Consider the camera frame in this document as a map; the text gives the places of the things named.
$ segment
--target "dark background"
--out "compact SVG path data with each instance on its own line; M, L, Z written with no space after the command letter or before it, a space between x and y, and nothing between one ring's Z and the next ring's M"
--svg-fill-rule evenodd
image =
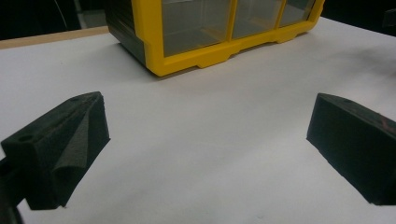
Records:
M0 39L80 29L74 0L0 0ZM82 10L103 9L103 0L80 0ZM396 36L396 27L382 27L384 12L396 0L326 0L322 17Z

